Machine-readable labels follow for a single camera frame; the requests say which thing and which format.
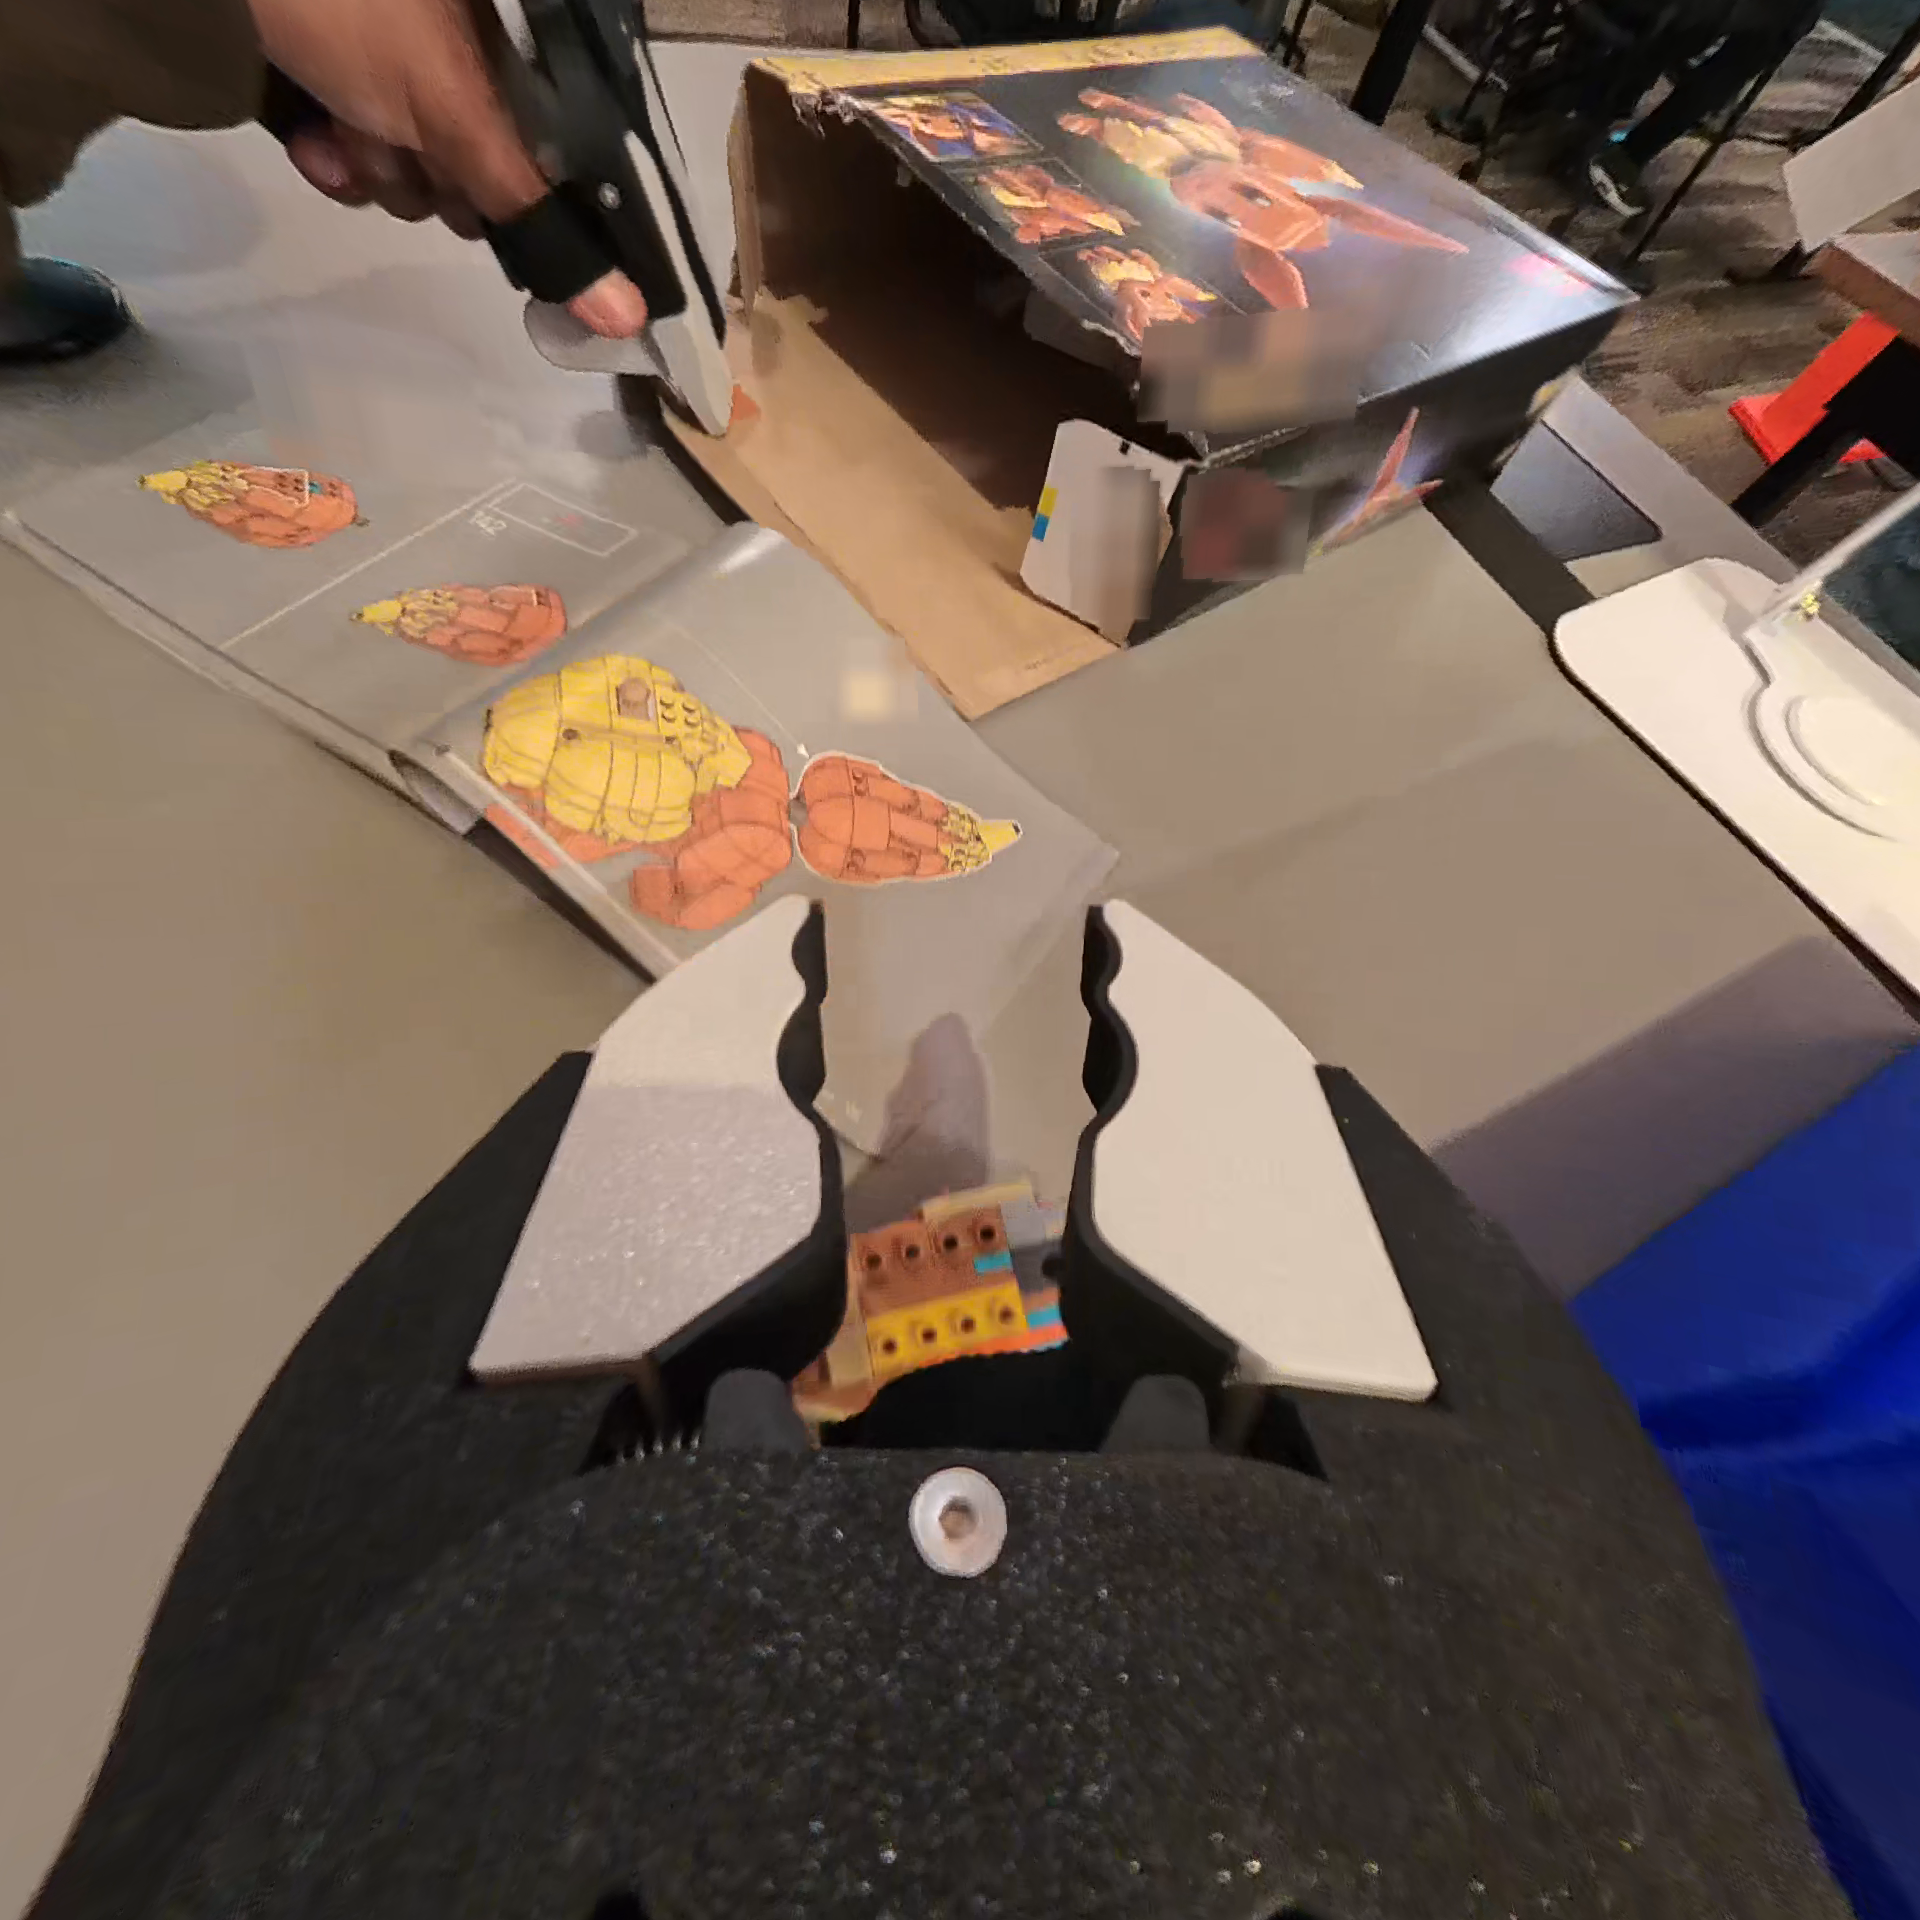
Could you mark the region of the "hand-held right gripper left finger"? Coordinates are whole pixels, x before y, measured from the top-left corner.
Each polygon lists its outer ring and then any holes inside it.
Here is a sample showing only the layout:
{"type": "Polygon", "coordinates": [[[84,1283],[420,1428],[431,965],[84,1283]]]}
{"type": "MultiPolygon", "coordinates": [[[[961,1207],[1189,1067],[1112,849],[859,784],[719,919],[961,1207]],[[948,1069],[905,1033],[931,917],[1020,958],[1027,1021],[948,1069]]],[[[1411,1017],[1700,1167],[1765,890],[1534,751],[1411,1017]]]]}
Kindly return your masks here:
{"type": "Polygon", "coordinates": [[[480,1384],[652,1374],[696,1409],[735,1369],[790,1384],[844,1326],[828,913],[783,896],[601,1036],[469,1352],[480,1384]]]}

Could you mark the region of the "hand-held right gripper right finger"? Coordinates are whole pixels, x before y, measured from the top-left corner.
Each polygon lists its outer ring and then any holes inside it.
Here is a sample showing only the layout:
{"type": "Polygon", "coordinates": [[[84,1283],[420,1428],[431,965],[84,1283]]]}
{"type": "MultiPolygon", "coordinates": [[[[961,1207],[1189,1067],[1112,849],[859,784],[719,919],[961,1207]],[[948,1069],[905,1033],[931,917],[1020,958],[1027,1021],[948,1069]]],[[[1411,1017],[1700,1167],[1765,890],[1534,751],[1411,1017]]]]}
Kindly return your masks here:
{"type": "Polygon", "coordinates": [[[1429,1404],[1440,1372],[1304,1040],[1140,907],[1088,909],[1062,1230],[1068,1352],[1169,1376],[1429,1404]]]}

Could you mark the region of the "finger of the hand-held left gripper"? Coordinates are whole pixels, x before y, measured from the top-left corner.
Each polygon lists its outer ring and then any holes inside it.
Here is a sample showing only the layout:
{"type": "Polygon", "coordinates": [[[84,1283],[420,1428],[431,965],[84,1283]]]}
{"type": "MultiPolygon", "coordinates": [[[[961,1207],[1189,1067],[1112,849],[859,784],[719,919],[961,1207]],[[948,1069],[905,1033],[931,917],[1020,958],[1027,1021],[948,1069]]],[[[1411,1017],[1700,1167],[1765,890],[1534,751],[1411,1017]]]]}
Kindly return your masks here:
{"type": "Polygon", "coordinates": [[[656,319],[652,335],[685,410],[708,436],[724,436],[734,419],[729,315],[694,218],[685,146],[648,40],[640,45],[640,98],[640,190],[661,234],[662,274],[677,291],[677,310],[656,319]]]}
{"type": "Polygon", "coordinates": [[[610,339],[582,323],[567,304],[524,303],[524,332],[534,351],[553,367],[585,374],[668,378],[652,339],[610,339]]]}

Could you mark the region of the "orange toy brick model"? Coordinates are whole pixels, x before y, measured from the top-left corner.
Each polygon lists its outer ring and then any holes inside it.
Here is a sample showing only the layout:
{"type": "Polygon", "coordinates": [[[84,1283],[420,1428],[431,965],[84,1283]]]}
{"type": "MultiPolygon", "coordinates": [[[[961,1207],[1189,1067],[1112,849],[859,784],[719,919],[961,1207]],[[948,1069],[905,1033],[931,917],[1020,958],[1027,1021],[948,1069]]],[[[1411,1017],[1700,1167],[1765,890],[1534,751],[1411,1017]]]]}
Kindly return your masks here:
{"type": "Polygon", "coordinates": [[[896,1381],[1064,1347],[1067,1207],[1025,1179],[966,1188],[852,1236],[844,1317],[793,1378],[806,1427],[852,1422],[896,1381]]]}

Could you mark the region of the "blue plastic bin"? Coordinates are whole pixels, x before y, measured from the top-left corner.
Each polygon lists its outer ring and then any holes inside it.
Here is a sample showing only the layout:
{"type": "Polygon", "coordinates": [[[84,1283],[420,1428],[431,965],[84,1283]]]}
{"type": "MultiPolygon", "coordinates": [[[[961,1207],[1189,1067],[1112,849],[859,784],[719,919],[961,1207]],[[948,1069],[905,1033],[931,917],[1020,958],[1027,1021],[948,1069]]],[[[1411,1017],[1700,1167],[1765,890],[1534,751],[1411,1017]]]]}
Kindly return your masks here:
{"type": "Polygon", "coordinates": [[[1853,1911],[1917,1914],[1917,1052],[1575,1302],[1853,1911]]]}

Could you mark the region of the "person's left forearm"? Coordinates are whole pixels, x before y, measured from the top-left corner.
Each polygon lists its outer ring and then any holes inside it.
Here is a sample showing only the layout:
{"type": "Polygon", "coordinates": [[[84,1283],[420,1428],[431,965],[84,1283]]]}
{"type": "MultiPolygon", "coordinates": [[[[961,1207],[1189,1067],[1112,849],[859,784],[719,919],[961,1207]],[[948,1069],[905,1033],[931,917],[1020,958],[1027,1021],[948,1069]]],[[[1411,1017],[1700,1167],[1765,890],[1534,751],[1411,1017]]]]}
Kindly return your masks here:
{"type": "Polygon", "coordinates": [[[241,125],[264,83],[245,3],[6,3],[6,206],[48,199],[88,141],[116,121],[241,125]]]}

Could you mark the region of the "person's left hand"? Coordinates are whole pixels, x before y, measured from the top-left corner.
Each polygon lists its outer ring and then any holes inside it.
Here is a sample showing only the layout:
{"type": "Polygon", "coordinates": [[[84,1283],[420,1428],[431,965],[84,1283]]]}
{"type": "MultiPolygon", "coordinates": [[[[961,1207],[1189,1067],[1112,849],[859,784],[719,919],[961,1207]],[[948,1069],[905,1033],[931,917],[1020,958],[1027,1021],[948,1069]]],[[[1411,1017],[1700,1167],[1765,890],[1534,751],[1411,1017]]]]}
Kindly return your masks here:
{"type": "Polygon", "coordinates": [[[286,147],[322,196],[481,240],[547,179],[466,3],[250,3],[262,53],[324,117],[286,147]]]}

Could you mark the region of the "grey instruction booklet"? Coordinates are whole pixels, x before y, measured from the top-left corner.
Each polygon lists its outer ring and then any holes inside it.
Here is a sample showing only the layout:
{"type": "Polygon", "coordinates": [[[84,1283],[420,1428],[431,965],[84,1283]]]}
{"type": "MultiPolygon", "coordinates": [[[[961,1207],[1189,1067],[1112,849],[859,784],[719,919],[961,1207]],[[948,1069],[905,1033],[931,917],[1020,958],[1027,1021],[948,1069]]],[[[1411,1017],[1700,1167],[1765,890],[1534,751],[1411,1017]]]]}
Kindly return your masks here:
{"type": "Polygon", "coordinates": [[[298,466],[215,415],[6,508],[6,537],[212,684],[493,830],[648,977],[828,913],[824,1112],[875,1150],[941,1021],[979,1038],[1118,855],[829,568],[631,491],[298,466]]]}

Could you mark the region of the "person's dark shoe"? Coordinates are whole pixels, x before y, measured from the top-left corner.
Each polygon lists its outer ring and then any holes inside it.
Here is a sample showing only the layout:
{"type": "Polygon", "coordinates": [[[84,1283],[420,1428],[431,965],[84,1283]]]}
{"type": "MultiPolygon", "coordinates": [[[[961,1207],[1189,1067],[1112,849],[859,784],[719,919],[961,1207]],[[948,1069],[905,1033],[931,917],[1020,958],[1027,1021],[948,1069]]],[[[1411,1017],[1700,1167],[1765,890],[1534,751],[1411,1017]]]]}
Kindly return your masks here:
{"type": "Polygon", "coordinates": [[[26,254],[2,283],[2,367],[88,357],[130,333],[118,287],[88,267],[26,254]]]}

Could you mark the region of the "printed cardboard toy box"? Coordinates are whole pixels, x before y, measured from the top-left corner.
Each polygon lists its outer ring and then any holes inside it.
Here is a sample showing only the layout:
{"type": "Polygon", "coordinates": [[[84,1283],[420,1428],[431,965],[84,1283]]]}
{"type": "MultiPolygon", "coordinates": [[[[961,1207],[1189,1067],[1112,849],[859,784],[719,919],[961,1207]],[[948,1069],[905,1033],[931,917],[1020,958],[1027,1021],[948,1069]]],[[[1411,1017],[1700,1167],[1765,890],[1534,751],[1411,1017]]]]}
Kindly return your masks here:
{"type": "Polygon", "coordinates": [[[729,179],[669,432],[970,718],[1495,471],[1635,300],[1223,27],[770,53],[729,179]]]}

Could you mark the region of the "white tablet holder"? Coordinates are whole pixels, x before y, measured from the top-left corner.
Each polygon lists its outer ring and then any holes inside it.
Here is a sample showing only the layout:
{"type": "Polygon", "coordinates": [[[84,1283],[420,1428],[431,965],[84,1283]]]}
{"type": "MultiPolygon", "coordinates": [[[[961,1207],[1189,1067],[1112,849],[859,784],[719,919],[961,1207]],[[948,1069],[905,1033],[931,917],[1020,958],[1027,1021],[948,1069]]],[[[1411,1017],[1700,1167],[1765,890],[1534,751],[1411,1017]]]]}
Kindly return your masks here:
{"type": "Polygon", "coordinates": [[[1917,846],[1917,489],[1779,585],[1745,624],[1748,728],[1814,806],[1917,846]]]}

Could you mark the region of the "red metal frame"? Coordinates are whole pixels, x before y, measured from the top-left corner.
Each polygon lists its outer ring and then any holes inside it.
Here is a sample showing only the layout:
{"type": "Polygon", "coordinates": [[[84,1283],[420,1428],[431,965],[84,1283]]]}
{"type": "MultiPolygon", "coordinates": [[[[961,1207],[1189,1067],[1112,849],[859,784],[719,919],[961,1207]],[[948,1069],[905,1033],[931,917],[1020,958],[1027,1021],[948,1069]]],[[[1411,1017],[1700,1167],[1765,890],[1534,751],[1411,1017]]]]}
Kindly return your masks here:
{"type": "Polygon", "coordinates": [[[1783,390],[1733,398],[1729,419],[1742,429],[1764,465],[1772,465],[1827,415],[1837,391],[1891,343],[1915,345],[1914,339],[1878,317],[1859,315],[1814,354],[1783,390]]]}

